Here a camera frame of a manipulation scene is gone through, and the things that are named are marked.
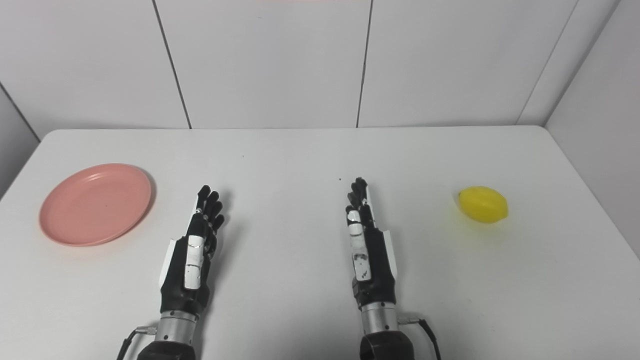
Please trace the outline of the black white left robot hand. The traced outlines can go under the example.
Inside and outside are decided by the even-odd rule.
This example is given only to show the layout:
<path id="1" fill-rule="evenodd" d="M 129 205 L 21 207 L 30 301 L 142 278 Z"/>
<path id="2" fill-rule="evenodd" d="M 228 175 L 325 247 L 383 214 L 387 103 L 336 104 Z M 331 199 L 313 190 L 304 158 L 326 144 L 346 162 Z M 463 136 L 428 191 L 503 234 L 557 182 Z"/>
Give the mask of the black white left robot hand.
<path id="1" fill-rule="evenodd" d="M 218 230 L 225 218 L 217 191 L 204 185 L 185 235 L 174 242 L 162 287 L 160 312 L 185 312 L 199 317 L 210 302 L 208 285 Z"/>

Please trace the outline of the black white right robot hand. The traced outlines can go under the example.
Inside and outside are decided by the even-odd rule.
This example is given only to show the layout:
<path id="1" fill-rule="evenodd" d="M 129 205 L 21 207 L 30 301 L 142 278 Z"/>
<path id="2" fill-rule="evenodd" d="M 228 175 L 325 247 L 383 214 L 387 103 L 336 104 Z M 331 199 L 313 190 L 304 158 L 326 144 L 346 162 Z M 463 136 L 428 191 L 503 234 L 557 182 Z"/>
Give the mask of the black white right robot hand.
<path id="1" fill-rule="evenodd" d="M 347 194 L 346 224 L 354 269 L 353 296 L 359 310 L 374 303 L 395 305 L 397 264 L 389 234 L 375 221 L 368 183 L 355 178 Z"/>

